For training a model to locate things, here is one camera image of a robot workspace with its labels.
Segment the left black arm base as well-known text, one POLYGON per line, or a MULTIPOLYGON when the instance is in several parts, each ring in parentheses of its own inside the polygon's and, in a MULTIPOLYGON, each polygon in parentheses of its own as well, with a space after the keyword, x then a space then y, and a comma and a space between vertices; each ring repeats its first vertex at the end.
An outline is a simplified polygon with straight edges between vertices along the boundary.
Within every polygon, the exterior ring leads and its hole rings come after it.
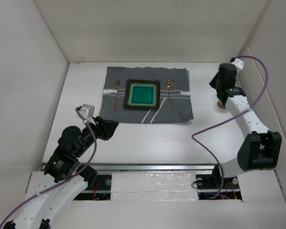
POLYGON ((87 187, 74 200, 110 200, 112 174, 99 172, 93 186, 87 187))

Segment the green square ceramic plate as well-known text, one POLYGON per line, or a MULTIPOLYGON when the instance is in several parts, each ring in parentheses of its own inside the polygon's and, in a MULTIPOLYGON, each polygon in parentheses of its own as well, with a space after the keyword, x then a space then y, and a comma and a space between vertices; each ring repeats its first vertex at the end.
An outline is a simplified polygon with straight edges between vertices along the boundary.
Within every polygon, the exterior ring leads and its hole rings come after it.
POLYGON ((128 79, 123 106, 129 109, 159 109, 160 82, 128 79))

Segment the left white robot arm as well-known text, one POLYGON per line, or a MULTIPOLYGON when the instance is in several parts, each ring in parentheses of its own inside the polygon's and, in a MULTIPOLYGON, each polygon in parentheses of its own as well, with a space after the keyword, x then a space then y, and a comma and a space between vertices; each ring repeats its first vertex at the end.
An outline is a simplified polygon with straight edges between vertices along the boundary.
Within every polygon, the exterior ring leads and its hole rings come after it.
POLYGON ((92 189, 98 172, 88 163, 81 165, 81 157, 96 140, 109 140, 119 123, 103 120, 99 116, 90 123, 83 119, 85 128, 65 128, 50 160, 46 164, 41 182, 34 196, 16 207, 24 210, 14 220, 5 218, 2 229, 50 229, 57 216, 83 190, 92 189))

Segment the copper spoon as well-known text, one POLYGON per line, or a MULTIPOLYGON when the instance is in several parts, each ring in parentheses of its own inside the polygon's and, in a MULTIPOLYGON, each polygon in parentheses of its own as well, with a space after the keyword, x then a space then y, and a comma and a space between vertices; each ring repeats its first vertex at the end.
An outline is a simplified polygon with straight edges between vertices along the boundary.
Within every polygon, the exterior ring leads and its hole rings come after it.
POLYGON ((168 80, 166 82, 166 87, 167 87, 167 90, 168 90, 168 111, 171 110, 170 94, 171 94, 172 86, 173 86, 173 82, 171 80, 168 80))

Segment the grey striped cloth napkin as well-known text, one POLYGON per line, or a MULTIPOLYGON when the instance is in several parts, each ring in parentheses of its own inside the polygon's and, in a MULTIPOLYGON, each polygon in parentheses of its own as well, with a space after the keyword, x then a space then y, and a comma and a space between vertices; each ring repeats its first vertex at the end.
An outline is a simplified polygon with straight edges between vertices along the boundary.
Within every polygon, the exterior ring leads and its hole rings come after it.
POLYGON ((113 67, 107 68, 102 95, 100 116, 106 120, 130 124, 170 124, 185 123, 194 118, 190 97, 189 71, 187 69, 167 69, 153 67, 113 67), (128 79, 160 82, 160 108, 129 109, 124 108, 124 98, 128 79), (120 81, 118 110, 114 110, 116 99, 116 81, 120 81), (166 82, 173 86, 170 94, 171 110, 168 111, 168 90, 166 82))

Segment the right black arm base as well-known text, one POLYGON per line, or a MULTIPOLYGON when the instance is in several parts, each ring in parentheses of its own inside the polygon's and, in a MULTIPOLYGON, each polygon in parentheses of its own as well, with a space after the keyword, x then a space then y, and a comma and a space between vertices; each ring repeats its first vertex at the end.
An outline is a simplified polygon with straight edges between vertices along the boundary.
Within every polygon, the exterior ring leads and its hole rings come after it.
POLYGON ((197 190, 199 200, 242 200, 238 178, 224 178, 222 185, 218 166, 211 174, 198 173, 195 178, 191 186, 197 190))

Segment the copper fork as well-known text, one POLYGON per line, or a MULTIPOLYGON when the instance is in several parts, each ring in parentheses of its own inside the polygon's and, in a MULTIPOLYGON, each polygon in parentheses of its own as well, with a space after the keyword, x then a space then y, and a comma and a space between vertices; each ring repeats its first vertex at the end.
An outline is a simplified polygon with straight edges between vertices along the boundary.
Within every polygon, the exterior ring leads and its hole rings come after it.
POLYGON ((117 111, 118 110, 118 93, 119 93, 119 89, 120 89, 120 81, 117 80, 116 81, 116 99, 115 99, 115 106, 114 106, 114 110, 117 111))

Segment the metal cup with cork base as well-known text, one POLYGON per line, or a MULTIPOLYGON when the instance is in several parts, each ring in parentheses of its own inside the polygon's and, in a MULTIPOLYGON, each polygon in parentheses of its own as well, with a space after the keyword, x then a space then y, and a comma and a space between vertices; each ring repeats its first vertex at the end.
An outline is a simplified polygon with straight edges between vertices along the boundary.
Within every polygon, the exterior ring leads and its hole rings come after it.
POLYGON ((221 108, 221 109, 225 109, 225 106, 222 104, 222 102, 219 100, 217 102, 217 105, 221 108))

